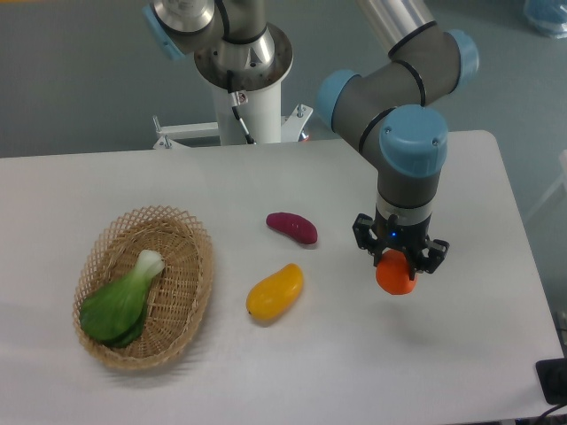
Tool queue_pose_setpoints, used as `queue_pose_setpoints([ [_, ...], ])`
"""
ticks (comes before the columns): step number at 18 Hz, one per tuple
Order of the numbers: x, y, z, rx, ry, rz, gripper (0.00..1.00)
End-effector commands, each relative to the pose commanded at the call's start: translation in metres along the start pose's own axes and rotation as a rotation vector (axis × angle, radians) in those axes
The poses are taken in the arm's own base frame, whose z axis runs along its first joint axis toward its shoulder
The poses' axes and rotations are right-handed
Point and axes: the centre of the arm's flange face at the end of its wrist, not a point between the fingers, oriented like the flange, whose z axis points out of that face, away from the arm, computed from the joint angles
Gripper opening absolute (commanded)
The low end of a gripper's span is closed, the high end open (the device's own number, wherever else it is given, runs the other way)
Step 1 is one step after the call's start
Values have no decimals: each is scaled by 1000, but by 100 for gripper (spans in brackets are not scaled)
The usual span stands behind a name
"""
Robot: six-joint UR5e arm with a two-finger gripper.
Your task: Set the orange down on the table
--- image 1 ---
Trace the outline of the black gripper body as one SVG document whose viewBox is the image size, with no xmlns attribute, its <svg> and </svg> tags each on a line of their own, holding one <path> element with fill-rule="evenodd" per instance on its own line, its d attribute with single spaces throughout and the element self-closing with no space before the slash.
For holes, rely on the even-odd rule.
<svg viewBox="0 0 567 425">
<path fill-rule="evenodd" d="M 405 252 L 411 259 L 422 256 L 428 240 L 431 204 L 402 208 L 393 204 L 376 204 L 371 230 L 377 237 L 370 251 L 377 259 L 384 250 Z"/>
</svg>

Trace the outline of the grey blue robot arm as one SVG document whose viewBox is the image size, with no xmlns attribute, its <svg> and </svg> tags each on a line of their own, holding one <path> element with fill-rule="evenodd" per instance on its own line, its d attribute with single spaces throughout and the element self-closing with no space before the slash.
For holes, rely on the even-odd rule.
<svg viewBox="0 0 567 425">
<path fill-rule="evenodd" d="M 428 234 L 447 158 L 447 124 L 431 104 L 475 76 L 478 49 L 464 32 L 441 30 L 422 1 L 359 6 L 389 61 L 368 76 L 331 74 L 315 109 L 378 172 L 375 214 L 353 224 L 358 246 L 376 265 L 395 251 L 409 276 L 430 274 L 449 249 Z M 169 58 L 194 58 L 213 91 L 222 144 L 284 139 L 281 84 L 293 52 L 262 1 L 150 1 L 143 15 Z"/>
</svg>

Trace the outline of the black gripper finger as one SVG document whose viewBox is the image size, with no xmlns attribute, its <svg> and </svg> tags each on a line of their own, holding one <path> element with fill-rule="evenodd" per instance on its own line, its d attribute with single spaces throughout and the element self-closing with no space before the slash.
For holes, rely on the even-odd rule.
<svg viewBox="0 0 567 425">
<path fill-rule="evenodd" d="M 374 225 L 375 222 L 370 216 L 359 213 L 352 229 L 357 246 L 373 258 L 373 266 L 377 267 L 383 256 L 384 239 L 374 232 Z"/>
<path fill-rule="evenodd" d="M 445 260 L 449 242 L 426 237 L 418 245 L 407 249 L 409 278 L 413 281 L 417 274 L 433 274 Z"/>
</svg>

